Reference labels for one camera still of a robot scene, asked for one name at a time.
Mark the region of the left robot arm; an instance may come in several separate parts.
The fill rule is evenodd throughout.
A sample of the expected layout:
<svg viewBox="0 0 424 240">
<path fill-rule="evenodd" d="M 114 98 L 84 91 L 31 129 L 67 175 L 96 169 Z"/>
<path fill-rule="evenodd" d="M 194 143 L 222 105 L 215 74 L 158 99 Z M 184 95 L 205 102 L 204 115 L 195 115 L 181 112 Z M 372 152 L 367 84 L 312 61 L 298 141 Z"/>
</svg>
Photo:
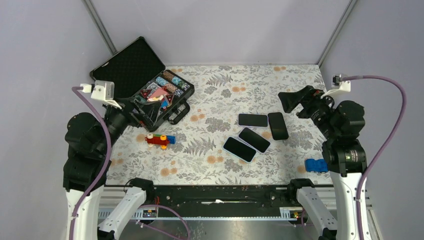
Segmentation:
<svg viewBox="0 0 424 240">
<path fill-rule="evenodd" d="M 120 98 L 117 107 L 108 106 L 101 116 L 84 96 L 80 93 L 77 96 L 92 112 L 79 113 L 67 124 L 68 159 L 63 167 L 68 213 L 66 237 L 69 240 L 117 240 L 136 210 L 141 205 L 152 204 L 156 193 L 153 181 L 131 179 L 124 198 L 98 223 L 112 147 L 128 126 L 140 126 L 138 115 L 153 104 L 134 97 Z"/>
</svg>

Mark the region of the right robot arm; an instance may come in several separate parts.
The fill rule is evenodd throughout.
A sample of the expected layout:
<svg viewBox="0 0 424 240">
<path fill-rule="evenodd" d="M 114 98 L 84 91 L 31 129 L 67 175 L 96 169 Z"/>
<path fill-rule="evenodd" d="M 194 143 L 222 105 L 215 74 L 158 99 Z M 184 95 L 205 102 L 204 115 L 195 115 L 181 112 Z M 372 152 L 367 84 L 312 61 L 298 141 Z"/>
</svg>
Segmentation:
<svg viewBox="0 0 424 240">
<path fill-rule="evenodd" d="M 307 85 L 296 92 L 280 92 L 278 97 L 285 113 L 296 113 L 300 119 L 311 119 L 325 138 L 322 156 L 332 180 L 337 218 L 318 198 L 317 189 L 308 178 L 292 179 L 285 197 L 293 206 L 308 214 L 320 240 L 368 239 L 366 206 L 356 206 L 365 197 L 360 182 L 367 169 L 367 157 L 358 137 L 365 126 L 364 107 L 344 100 L 334 107 L 334 99 L 323 90 Z"/>
</svg>

